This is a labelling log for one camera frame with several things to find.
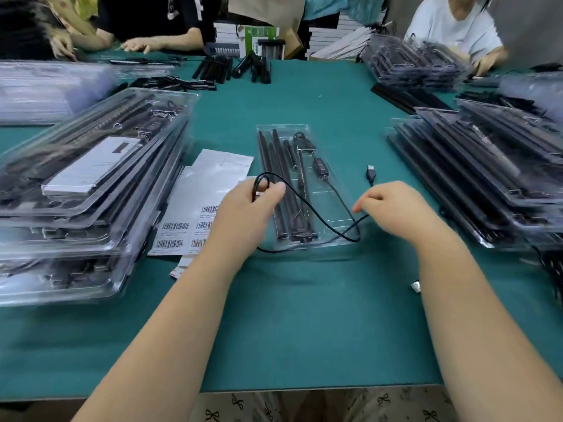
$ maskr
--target stack of packaged products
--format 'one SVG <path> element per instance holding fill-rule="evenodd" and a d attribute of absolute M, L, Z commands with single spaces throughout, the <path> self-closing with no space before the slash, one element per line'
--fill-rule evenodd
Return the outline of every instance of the stack of packaged products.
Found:
<path fill-rule="evenodd" d="M 37 0 L 0 0 L 0 59 L 53 59 Z"/>
<path fill-rule="evenodd" d="M 539 74 L 508 74 L 501 78 L 498 92 L 534 101 L 543 116 L 563 124 L 563 71 Z"/>
<path fill-rule="evenodd" d="M 451 91 L 472 70 L 470 63 L 442 44 L 404 41 L 384 34 L 372 34 L 361 58 L 378 83 L 407 89 Z"/>
<path fill-rule="evenodd" d="M 563 127 L 515 108 L 458 105 L 417 108 L 388 141 L 482 246 L 563 249 Z"/>
<path fill-rule="evenodd" d="M 179 173 L 198 97 L 127 89 L 0 157 L 0 305 L 123 290 Z"/>
<path fill-rule="evenodd" d="M 0 62 L 0 125 L 50 125 L 104 99 L 119 78 L 109 65 Z"/>

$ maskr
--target black clothing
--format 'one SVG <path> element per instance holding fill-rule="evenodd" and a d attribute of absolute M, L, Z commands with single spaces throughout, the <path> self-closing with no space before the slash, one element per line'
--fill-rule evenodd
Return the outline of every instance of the black clothing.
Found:
<path fill-rule="evenodd" d="M 195 0 L 98 0 L 98 28 L 125 42 L 198 27 Z"/>

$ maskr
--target sleeve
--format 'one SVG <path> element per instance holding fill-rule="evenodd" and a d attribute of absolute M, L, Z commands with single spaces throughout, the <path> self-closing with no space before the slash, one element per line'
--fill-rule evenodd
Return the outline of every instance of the sleeve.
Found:
<path fill-rule="evenodd" d="M 198 27 L 198 7 L 195 4 L 195 0 L 178 0 L 178 10 L 184 19 L 184 25 L 186 29 Z"/>
<path fill-rule="evenodd" d="M 115 27 L 112 24 L 111 0 L 98 0 L 98 19 L 96 25 L 99 29 L 110 34 L 115 34 Z"/>
<path fill-rule="evenodd" d="M 416 40 L 428 40 L 435 15 L 435 4 L 433 0 L 424 0 L 414 13 L 413 20 L 405 34 L 405 40 L 414 38 Z"/>
<path fill-rule="evenodd" d="M 471 33 L 475 33 L 475 42 L 471 45 L 471 49 L 469 50 L 471 62 L 473 63 L 477 62 L 492 50 L 503 46 L 496 32 L 494 20 L 487 11 L 479 14 L 479 20 L 474 22 Z"/>

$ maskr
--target barcode label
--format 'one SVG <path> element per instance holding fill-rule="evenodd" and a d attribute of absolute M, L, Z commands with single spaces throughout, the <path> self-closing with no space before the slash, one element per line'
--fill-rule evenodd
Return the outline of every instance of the barcode label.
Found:
<path fill-rule="evenodd" d="M 198 222 L 198 225 L 195 227 L 195 229 L 209 229 L 209 228 L 211 228 L 212 223 L 213 223 L 213 221 L 211 221 L 211 222 Z"/>
<path fill-rule="evenodd" d="M 157 245 L 155 246 L 157 249 L 175 249 L 180 248 L 184 245 L 183 240 L 158 240 Z"/>
<path fill-rule="evenodd" d="M 201 247 L 206 243 L 207 239 L 199 239 L 199 240 L 192 240 L 191 246 L 192 247 Z"/>
<path fill-rule="evenodd" d="M 172 229 L 174 231 L 178 231 L 179 229 L 187 229 L 190 226 L 187 222 L 166 222 L 162 229 Z"/>
<path fill-rule="evenodd" d="M 205 206 L 201 209 L 202 213 L 215 213 L 219 206 Z"/>

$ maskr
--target right hand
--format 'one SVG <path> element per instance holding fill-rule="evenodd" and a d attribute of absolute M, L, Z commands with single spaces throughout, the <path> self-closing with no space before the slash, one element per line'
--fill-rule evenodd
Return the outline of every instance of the right hand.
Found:
<path fill-rule="evenodd" d="M 74 56 L 74 48 L 72 43 L 72 37 L 66 30 L 56 30 L 51 36 L 51 48 L 53 49 L 53 54 L 55 57 L 67 57 L 76 61 L 76 56 Z"/>
<path fill-rule="evenodd" d="M 352 212 L 368 213 L 385 231 L 415 245 L 451 231 L 417 190 L 404 182 L 375 185 L 356 201 Z"/>

